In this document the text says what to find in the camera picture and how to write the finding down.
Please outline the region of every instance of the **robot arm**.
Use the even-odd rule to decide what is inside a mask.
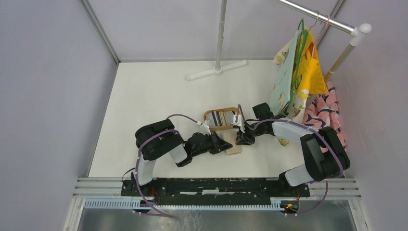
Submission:
[[[165,130],[174,129],[169,120],[162,120],[141,127],[136,131],[136,146],[140,146],[148,139]],[[138,180],[140,185],[145,185],[153,179],[153,169],[156,160],[169,153],[178,167],[191,163],[194,156],[210,152],[217,154],[232,148],[232,145],[221,139],[215,132],[211,134],[194,133],[187,141],[180,134],[166,133],[148,142],[142,149],[142,157],[139,163]]]
[[[326,178],[333,177],[339,174],[340,169],[330,152],[322,152],[322,148],[326,148],[320,138],[311,131],[288,123],[290,120],[283,118],[283,116],[274,116],[267,103],[259,104],[253,107],[255,116],[259,120],[275,119],[279,122],[267,121],[259,123],[248,124],[245,121],[238,122],[239,131],[237,132],[236,143],[239,145],[251,145],[255,142],[255,137],[270,134],[277,138],[283,138],[291,142],[297,143],[302,147],[303,158],[305,163],[297,166],[279,175],[281,186],[284,189],[296,187],[303,183],[311,181],[322,181]],[[334,129],[330,127],[322,128],[317,131],[320,136],[333,149],[335,155],[339,159],[343,170],[350,167],[350,160],[345,152],[342,144]]]
[[[301,145],[305,163],[279,175],[280,189],[282,191],[297,187],[303,183],[311,181],[321,181],[339,174],[339,166],[333,155],[329,152],[322,152],[324,143],[319,137],[309,129],[300,128],[288,122],[265,121],[267,119],[283,120],[283,116],[274,116],[268,104],[262,103],[253,107],[255,116],[262,122],[248,124],[245,121],[237,123],[237,145],[251,145],[255,142],[255,137],[270,134],[278,138],[283,138]],[[140,128],[136,136],[136,145],[139,148],[146,140],[162,131],[174,129],[173,123],[167,119]],[[320,136],[333,149],[339,159],[343,170],[350,167],[350,160],[343,146],[341,145],[336,132],[330,128],[318,130]],[[199,154],[210,152],[217,154],[231,148],[232,145],[221,139],[216,133],[202,134],[194,133],[187,141],[184,141],[179,134],[167,133],[150,141],[142,149],[142,159],[140,160],[137,173],[140,185],[149,183],[153,178],[153,168],[156,159],[166,153],[170,153],[178,167],[191,163],[192,158]]]

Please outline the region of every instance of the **wooden block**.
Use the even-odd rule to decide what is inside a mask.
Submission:
[[[227,155],[239,154],[239,153],[242,152],[241,146],[235,144],[235,139],[236,138],[237,138],[237,132],[236,131],[230,131],[230,132],[222,133],[222,139],[225,140],[226,142],[232,144],[232,148],[226,150]]]

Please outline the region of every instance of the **green hanger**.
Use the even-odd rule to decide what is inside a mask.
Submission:
[[[294,92],[296,89],[296,86],[298,86],[300,84],[301,79],[298,78],[297,73],[299,71],[299,64],[300,64],[300,60],[302,58],[302,53],[303,50],[305,49],[305,45],[306,45],[306,38],[309,34],[309,32],[307,30],[305,30],[305,23],[304,23],[304,19],[302,18],[299,22],[299,26],[297,27],[297,29],[299,30],[299,28],[302,27],[302,30],[300,32],[300,36],[297,39],[297,43],[296,43],[296,60],[295,60],[295,80],[293,82],[293,86],[291,89],[291,97],[290,100],[288,102],[288,105],[292,105],[293,99],[294,99]]]

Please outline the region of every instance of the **yellow cloth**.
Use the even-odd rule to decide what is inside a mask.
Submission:
[[[313,42],[314,38],[311,32],[309,32],[306,38],[306,45],[305,49],[302,52],[302,59],[299,63],[299,71],[298,71],[298,82],[300,81],[299,86],[296,87],[295,93],[299,90],[309,90],[309,94],[325,94],[327,93],[327,87],[323,79],[323,74],[321,72],[320,63],[318,52],[316,47],[314,47],[314,54],[311,57],[312,49],[313,49]],[[294,84],[295,79],[295,72],[292,76],[292,84]]]
[[[305,38],[301,37],[299,42],[302,43],[303,39]],[[295,86],[295,91],[292,103],[288,106],[288,117],[297,123],[303,121],[308,96],[325,94],[328,91],[321,72],[318,52],[316,47],[313,46],[313,41],[313,35],[309,32],[306,38],[305,49],[301,54],[302,58],[299,63],[297,78],[295,78],[296,72],[292,76],[292,86]]]

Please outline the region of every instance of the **patterned fabric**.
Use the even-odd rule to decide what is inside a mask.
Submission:
[[[318,52],[313,46],[313,35],[308,33],[307,37],[300,37],[300,43],[305,42],[306,46],[300,54],[301,59],[298,67],[298,72],[294,72],[292,76],[292,86],[295,88],[293,99],[288,105],[288,118],[296,123],[301,123],[305,115],[306,101],[309,95],[325,94],[327,87],[323,80],[321,72]]]
[[[326,84],[329,92],[321,94],[307,107],[303,116],[303,123],[314,128],[332,127],[337,132],[340,142],[347,151],[344,135],[341,132],[339,121],[339,106],[337,105],[336,92],[331,82]]]
[[[285,60],[286,56],[288,55],[289,46],[292,43],[293,39],[291,39],[288,44],[286,44],[273,58],[272,63],[278,66],[281,66],[283,60]]]
[[[292,39],[285,59],[279,68],[279,73],[273,85],[272,94],[270,95],[270,110],[274,115],[282,113],[290,100],[291,94],[291,80],[293,73],[294,55],[296,50],[296,39],[299,36],[297,30]]]

